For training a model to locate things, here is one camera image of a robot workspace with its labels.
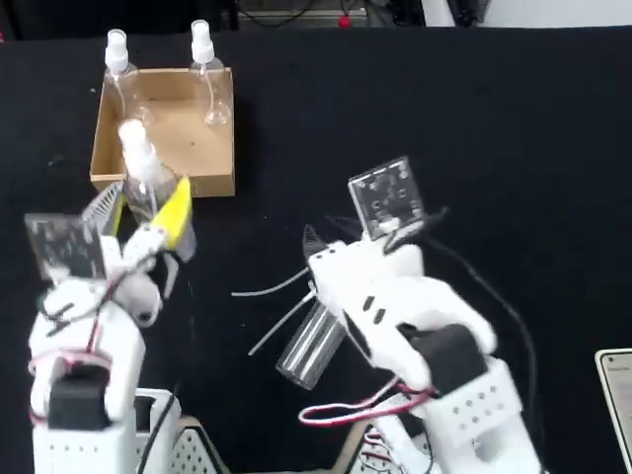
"red wire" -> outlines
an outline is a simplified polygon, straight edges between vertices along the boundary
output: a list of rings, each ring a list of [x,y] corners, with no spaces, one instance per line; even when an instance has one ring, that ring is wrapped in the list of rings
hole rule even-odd
[[[431,394],[432,394],[432,391],[430,390],[425,390],[423,392],[420,392],[417,396],[411,399],[410,402],[405,403],[404,405],[400,405],[399,407],[390,407],[390,408],[386,408],[382,410],[368,410],[368,411],[363,410],[357,413],[355,416],[345,417],[343,420],[332,420],[330,422],[327,422],[327,420],[304,420],[303,424],[308,427],[330,428],[330,427],[339,427],[343,425],[348,425],[349,423],[355,423],[361,420],[385,417],[387,415],[397,415],[403,412],[408,412],[412,408],[415,408],[418,405],[421,405],[422,403],[427,402],[431,398]],[[327,411],[327,410],[329,409],[328,408],[321,408],[321,409],[315,408],[313,410],[307,411],[307,413],[304,414],[303,418],[305,418],[307,414],[318,413],[318,412]]]
[[[384,454],[380,454],[379,452],[363,451],[361,454],[363,454],[365,456],[374,457],[374,458],[379,459],[381,461],[393,462],[393,460],[390,457],[385,456]]]

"clear plastic tube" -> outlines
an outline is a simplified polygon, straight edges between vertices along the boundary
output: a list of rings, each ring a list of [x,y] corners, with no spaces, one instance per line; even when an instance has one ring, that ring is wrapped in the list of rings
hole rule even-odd
[[[276,363],[276,369],[296,385],[311,390],[329,365],[345,328],[316,302]]]

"white perforated bracket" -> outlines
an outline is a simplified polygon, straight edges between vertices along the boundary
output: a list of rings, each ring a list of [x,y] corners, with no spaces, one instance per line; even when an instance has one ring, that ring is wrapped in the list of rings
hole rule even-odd
[[[381,430],[371,425],[366,428],[364,433],[381,433],[385,442],[388,440],[389,434],[392,434],[392,432],[383,434]],[[418,460],[420,462],[416,463],[415,467],[418,468],[416,470],[410,469],[411,466],[408,466],[409,469],[407,469],[402,463],[403,459],[399,459],[400,456],[393,450],[379,444],[361,441],[348,474],[440,474],[438,465],[431,461],[431,452],[426,435],[415,436],[412,439],[412,444],[419,454]]]
[[[196,419],[181,419],[181,429],[171,452],[169,474],[226,474],[228,472],[203,427]],[[138,460],[146,442],[146,434],[136,435]]]
[[[472,442],[522,411],[507,365],[488,359],[488,372],[461,388],[425,404],[420,412],[428,430],[454,446]]]

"black fabric surface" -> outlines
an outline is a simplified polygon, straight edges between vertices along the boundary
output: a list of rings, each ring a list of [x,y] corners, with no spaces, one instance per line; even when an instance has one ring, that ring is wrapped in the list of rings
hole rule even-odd
[[[142,67],[185,66],[189,39],[134,38]],[[216,50],[234,67],[238,196],[195,203],[191,274],[200,311],[195,378],[181,395],[232,470],[332,465],[344,430],[300,427],[307,404],[355,400],[383,374],[350,345],[311,393],[274,363],[299,324],[246,355],[306,282],[231,298],[303,266],[305,223],[353,215],[347,179],[411,157],[437,237],[460,251],[523,314],[539,355],[545,456],[554,473],[622,473],[593,354],[629,347],[632,263],[632,30],[352,31],[234,34]],[[43,289],[23,227],[29,211],[78,211],[88,166],[102,40],[0,45],[0,454],[32,464],[27,336]],[[454,263],[428,250],[496,327],[525,393],[525,353],[503,310]],[[170,387],[192,345],[181,282],[147,332],[146,386]]]

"spray nozzle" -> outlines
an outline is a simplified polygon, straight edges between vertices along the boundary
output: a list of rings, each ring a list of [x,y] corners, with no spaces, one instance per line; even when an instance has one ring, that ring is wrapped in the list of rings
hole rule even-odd
[[[123,30],[109,30],[106,65],[113,72],[121,73],[127,69],[128,64],[127,35]]]
[[[207,64],[215,58],[213,41],[210,39],[210,27],[205,20],[195,20],[191,23],[191,33],[193,41],[191,52],[194,61],[200,64]]]

